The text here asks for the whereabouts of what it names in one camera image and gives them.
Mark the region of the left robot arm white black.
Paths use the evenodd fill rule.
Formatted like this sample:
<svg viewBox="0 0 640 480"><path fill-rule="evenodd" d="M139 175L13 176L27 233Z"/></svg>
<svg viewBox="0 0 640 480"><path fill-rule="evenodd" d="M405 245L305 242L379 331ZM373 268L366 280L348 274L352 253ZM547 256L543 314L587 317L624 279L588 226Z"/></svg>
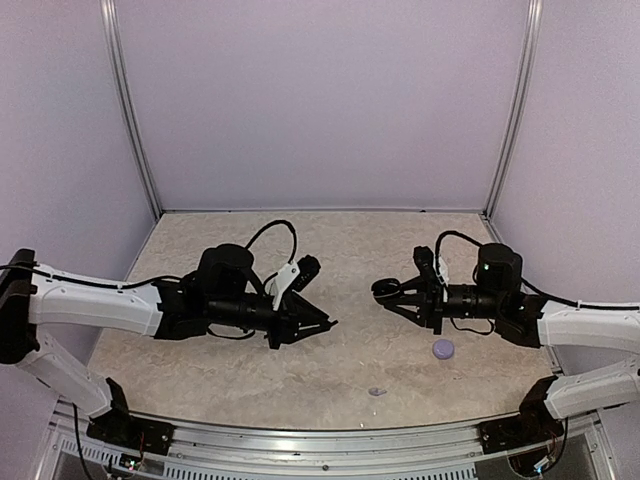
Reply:
<svg viewBox="0 0 640 480"><path fill-rule="evenodd" d="M121 330L156 340L207 335L211 326L264 333L277 350L334 327L301 296L319 272L312 256L290 260L268 283L241 245L206 249L195 271L137 283L109 283L39 264L29 249L1 268L1 362L14 365L71 400L121 445L140 434L122 388L92 373L39 326L69 324Z"/></svg>

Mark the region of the black charging case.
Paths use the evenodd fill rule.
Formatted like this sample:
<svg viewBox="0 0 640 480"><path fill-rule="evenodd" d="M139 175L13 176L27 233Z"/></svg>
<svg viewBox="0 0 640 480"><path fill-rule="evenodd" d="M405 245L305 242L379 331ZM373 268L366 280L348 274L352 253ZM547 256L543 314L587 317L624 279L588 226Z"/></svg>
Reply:
<svg viewBox="0 0 640 480"><path fill-rule="evenodd" d="M401 293L401 282L395 278L385 278L371 285L371 293L377 302L395 298Z"/></svg>

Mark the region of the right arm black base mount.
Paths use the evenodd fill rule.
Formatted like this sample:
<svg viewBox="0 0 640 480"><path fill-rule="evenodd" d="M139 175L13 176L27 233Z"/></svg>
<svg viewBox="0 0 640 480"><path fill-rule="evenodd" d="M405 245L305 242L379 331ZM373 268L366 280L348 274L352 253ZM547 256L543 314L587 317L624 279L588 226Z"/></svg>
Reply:
<svg viewBox="0 0 640 480"><path fill-rule="evenodd" d="M484 454L517 449L564 435L564 421L554 418L544 404L547 391L558 376L538 380L521 401L515 415L478 425Z"/></svg>

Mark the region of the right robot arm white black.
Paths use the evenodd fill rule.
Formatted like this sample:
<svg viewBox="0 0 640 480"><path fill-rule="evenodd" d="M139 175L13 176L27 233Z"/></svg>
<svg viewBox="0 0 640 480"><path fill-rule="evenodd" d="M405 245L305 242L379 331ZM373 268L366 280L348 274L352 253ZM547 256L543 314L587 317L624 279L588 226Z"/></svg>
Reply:
<svg viewBox="0 0 640 480"><path fill-rule="evenodd" d="M445 319L484 319L502 339L516 346L585 346L628 353L607 367L541 379L523 399L511 433L523 444L535 442L551 420L616 407L639 399L639 307L586 304L537 293L522 277L522 258L501 243L479 247L473 284L449 284L440 259L428 247L414 250L419 271L400 282L381 279L375 301L414 324L440 334Z"/></svg>

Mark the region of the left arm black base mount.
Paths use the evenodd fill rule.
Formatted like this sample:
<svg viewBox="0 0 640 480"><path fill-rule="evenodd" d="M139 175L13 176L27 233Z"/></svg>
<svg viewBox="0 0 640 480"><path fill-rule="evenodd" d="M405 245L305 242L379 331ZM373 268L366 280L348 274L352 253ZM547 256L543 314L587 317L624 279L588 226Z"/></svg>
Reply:
<svg viewBox="0 0 640 480"><path fill-rule="evenodd" d="M86 434L89 438L136 450L140 454L166 456L173 440L175 426L171 423L133 415L122 387L106 379L110 400L108 409L89 417Z"/></svg>

